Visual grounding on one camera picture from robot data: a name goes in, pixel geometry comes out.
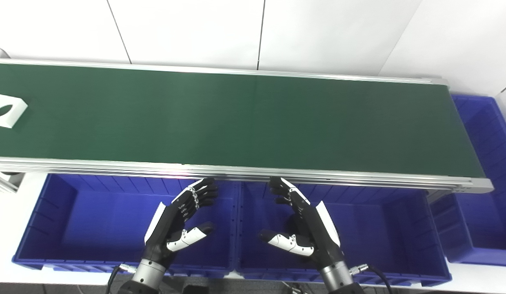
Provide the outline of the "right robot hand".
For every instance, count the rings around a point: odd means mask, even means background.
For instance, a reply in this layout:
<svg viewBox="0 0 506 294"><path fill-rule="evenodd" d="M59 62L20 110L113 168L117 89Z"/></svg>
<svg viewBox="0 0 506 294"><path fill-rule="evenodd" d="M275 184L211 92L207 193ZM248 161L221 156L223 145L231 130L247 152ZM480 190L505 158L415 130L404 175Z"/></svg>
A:
<svg viewBox="0 0 506 294"><path fill-rule="evenodd" d="M344 262L340 239L324 203L313 206L294 184L281 177L270 177L271 193L277 195L277 204L289 205L294 214L296 232L275 232L262 229L263 242L292 254L309 257L318 270Z"/></svg>

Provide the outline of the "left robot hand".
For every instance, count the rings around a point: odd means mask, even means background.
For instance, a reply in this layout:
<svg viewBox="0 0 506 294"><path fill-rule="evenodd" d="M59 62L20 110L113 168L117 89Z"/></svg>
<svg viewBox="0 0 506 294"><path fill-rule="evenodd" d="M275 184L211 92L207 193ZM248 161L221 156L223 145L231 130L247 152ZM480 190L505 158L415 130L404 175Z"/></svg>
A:
<svg viewBox="0 0 506 294"><path fill-rule="evenodd" d="M203 178L186 186L169 205L160 203L145 234L142 259L167 269L178 251L211 234L215 227L210 221L191 229L185 224L201 207L213 205L218 195L214 178Z"/></svg>

